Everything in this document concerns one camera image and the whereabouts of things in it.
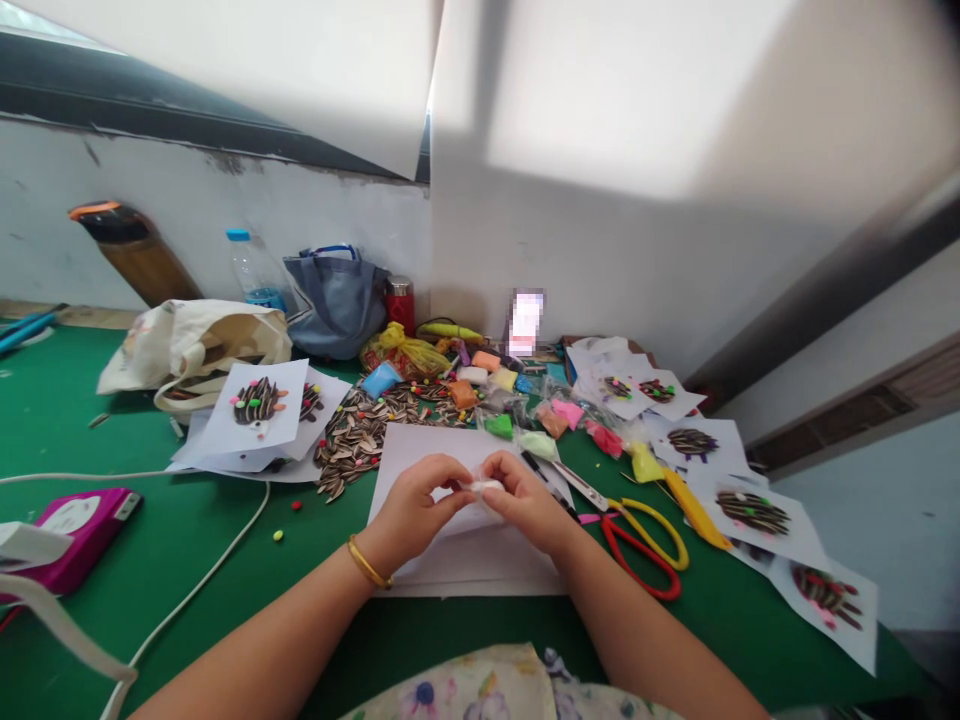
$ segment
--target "air vent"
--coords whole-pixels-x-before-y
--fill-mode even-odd
[[[750,448],[751,462],[767,472],[927,405],[960,401],[960,341],[868,390],[824,409],[800,425]]]

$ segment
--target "left hand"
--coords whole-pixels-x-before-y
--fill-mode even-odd
[[[380,577],[393,575],[420,555],[440,529],[472,503],[473,493],[460,490],[473,476],[449,455],[428,455],[400,473],[383,507],[363,532],[357,549]],[[440,502],[430,494],[438,487],[453,490]]]

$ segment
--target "gray bag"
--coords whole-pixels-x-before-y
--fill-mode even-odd
[[[352,259],[322,257],[349,250]],[[384,281],[390,274],[367,262],[350,245],[303,250],[283,259],[297,291],[311,307],[287,319],[293,344],[310,355],[349,360],[378,332],[387,317]]]

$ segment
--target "white cable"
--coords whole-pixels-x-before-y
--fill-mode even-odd
[[[0,485],[8,482],[24,482],[26,480],[93,480],[95,482],[111,480],[135,480],[141,477],[158,477],[160,475],[189,475],[190,473],[204,472],[194,468],[184,470],[153,470],[146,473],[124,473],[122,475],[78,475],[76,473],[36,473],[34,475],[14,475],[0,478]]]
[[[243,540],[243,537],[247,534],[250,528],[253,527],[253,524],[259,519],[260,514],[263,512],[263,509],[267,506],[267,501],[270,499],[270,482],[267,481],[264,484],[266,485],[266,492],[264,492],[263,494],[263,502],[260,503],[260,507],[257,508],[257,511],[253,514],[253,517],[250,518],[250,521],[244,526],[243,530],[240,531],[240,534],[233,539],[233,542],[227,546],[227,549],[223,551],[223,555],[221,555],[220,559],[217,560],[216,563],[214,563],[213,567],[210,568],[207,574],[203,576],[203,579],[201,579],[200,582],[197,583],[197,586],[190,591],[190,594],[187,595],[183,600],[181,600],[180,604],[177,605],[173,609],[173,611],[169,615],[167,615],[160,622],[160,624],[157,625],[156,628],[154,628],[153,632],[147,636],[147,639],[143,641],[143,644],[140,646],[137,652],[134,653],[133,659],[130,661],[131,669],[134,669],[135,671],[137,663],[140,661],[140,658],[143,656],[143,653],[146,652],[147,648],[150,646],[150,643],[152,643],[154,639],[157,637],[157,635],[163,632],[163,629],[170,622],[173,621],[173,619],[180,613],[181,610],[183,610],[183,608],[187,606],[187,604],[191,600],[193,600],[194,595],[200,592],[203,586],[207,584],[207,581],[211,577],[213,577],[214,573],[217,572],[217,570],[220,569],[220,566],[223,565],[226,559],[230,556],[230,553],[233,552],[233,549],[237,546],[237,543]],[[103,714],[100,716],[100,720],[116,720],[116,718],[120,715],[120,708],[123,705],[123,701],[126,698],[127,692],[129,691],[129,689],[130,689],[130,683],[128,682],[117,683],[117,686],[113,689],[113,694],[110,695],[110,700],[107,701],[107,706],[103,709]]]
[[[196,472],[203,471],[187,469],[167,472],[160,470],[144,473],[126,473],[124,475],[38,473],[35,475],[16,475],[14,477],[0,478],[0,485],[11,482],[22,482],[25,480],[132,480],[134,478],[156,477],[159,475],[185,475]],[[220,569],[220,566],[226,562],[227,558],[230,557],[230,553],[233,552],[233,549],[241,540],[243,540],[250,528],[252,528],[254,523],[260,518],[264,508],[267,506],[267,502],[270,500],[270,481],[266,481],[264,485],[266,486],[266,489],[263,493],[263,501],[260,503],[260,507],[257,508],[257,511],[253,514],[253,517],[250,518],[246,525],[244,525],[243,530],[240,531],[240,534],[237,535],[233,539],[233,542],[227,546],[227,549],[223,551],[223,555],[220,556],[220,559],[214,563],[213,567],[210,568],[209,571],[207,571],[207,574],[204,575],[200,582],[197,583],[197,586],[190,591],[190,594],[181,600],[180,604],[177,605],[171,611],[171,613],[167,615],[160,622],[160,624],[157,625],[156,628],[154,628],[153,632],[147,636],[147,639],[143,641],[143,644],[140,645],[140,648],[136,653],[134,653],[133,659],[130,661],[129,665],[120,663],[113,656],[104,652],[99,645],[93,642],[93,640],[91,640],[77,626],[77,624],[73,622],[70,616],[67,615],[64,609],[60,606],[60,603],[57,601],[57,599],[45,587],[33,580],[26,580],[25,578],[16,577],[13,575],[0,574],[0,590],[11,595],[16,595],[24,600],[25,604],[37,614],[37,617],[39,617],[43,624],[47,626],[50,632],[52,632],[53,635],[80,660],[97,672],[114,680],[119,680],[117,686],[113,689],[113,693],[110,695],[110,699],[107,701],[106,707],[103,709],[103,713],[100,715],[100,720],[116,720],[117,717],[119,717],[120,708],[123,706],[123,701],[126,699],[127,693],[130,691],[130,686],[133,685],[134,680],[137,678],[136,665],[143,656],[143,653],[146,652],[147,648],[150,646],[150,643],[152,643],[156,637],[163,632],[164,628],[166,628],[167,625],[173,621],[180,611],[183,610],[183,608],[185,608],[191,600],[193,600],[194,596],[200,592],[203,586],[207,584],[207,581],[213,577],[214,573]]]

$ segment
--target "bangle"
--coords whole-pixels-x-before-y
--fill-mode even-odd
[[[356,535],[351,535],[350,539],[347,540],[347,548],[350,550],[350,554],[353,556],[354,562],[357,563],[357,567],[363,571],[363,574],[376,585],[381,590],[389,590],[393,587],[393,576],[391,575],[386,580],[380,577],[379,573],[373,569],[370,563],[367,562],[367,559],[360,553],[360,550],[357,549],[357,544],[354,542]]]

